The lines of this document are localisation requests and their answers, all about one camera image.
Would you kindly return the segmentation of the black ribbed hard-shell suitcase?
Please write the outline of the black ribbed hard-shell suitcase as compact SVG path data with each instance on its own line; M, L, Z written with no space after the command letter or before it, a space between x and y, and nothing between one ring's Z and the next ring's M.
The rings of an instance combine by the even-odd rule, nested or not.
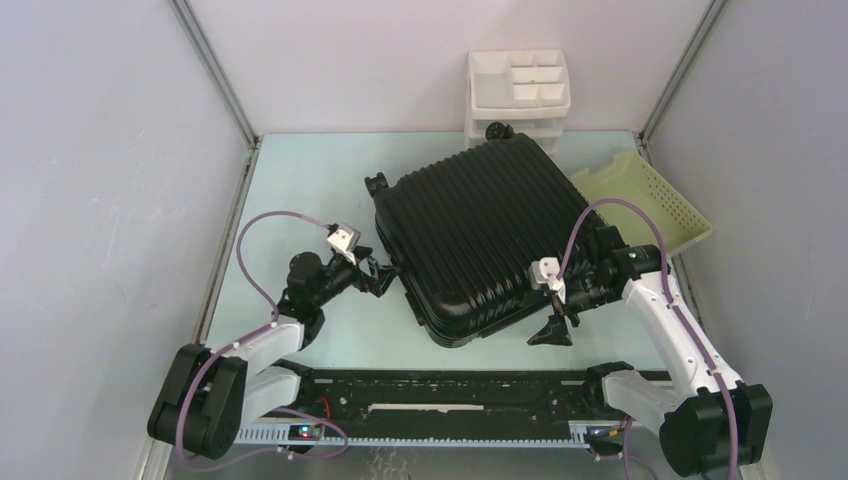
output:
M395 183L365 179L377 234L400 270L418 323L458 348L543 309L534 261L570 254L588 272L604 220L535 140L523 133L458 152Z

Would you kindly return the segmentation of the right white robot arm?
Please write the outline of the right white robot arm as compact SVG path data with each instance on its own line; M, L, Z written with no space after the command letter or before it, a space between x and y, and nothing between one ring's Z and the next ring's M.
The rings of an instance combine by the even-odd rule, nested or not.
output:
M665 390L625 362L591 367L581 392L585 411L614 411L657 435L669 466L681 476L758 463L764 453L773 400L749 385L712 345L681 298L661 250L626 245L614 227L592 230L590 264L559 272L555 257L533 261L533 289L551 300L547 325L532 345L568 345L578 313L618 300L635 312L662 359L674 389Z

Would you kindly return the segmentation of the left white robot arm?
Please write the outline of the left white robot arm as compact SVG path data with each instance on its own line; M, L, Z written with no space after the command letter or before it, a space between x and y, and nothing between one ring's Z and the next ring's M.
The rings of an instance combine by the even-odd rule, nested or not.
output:
M272 319L217 349L186 344L172 361L147 422L147 433L186 453L221 458L240 429L282 407L304 416L316 403L315 388L281 360L314 341L325 322L324 306L345 290L381 297L399 275L368 247L352 258L334 253L328 262L303 252L289 263L287 285Z

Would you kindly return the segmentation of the pale yellow perforated basket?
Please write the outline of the pale yellow perforated basket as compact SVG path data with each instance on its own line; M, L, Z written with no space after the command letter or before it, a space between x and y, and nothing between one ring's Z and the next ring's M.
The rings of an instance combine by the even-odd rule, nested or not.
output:
M656 225L671 256L714 232L706 217L635 150L616 155L599 170L583 169L570 180L588 202L618 198L639 207Z

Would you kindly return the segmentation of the white plastic drawer organizer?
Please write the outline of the white plastic drawer organizer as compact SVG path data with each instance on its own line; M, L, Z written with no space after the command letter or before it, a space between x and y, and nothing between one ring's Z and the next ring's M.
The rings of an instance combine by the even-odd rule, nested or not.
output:
M571 107L569 72L561 49L471 51L467 56L466 145L486 141L499 122L556 153Z

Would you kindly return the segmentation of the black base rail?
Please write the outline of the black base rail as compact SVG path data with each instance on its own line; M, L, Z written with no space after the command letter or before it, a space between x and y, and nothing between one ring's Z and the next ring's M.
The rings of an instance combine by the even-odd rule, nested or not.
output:
M564 439L623 424L578 370L429 371L310 369L294 407L348 437Z

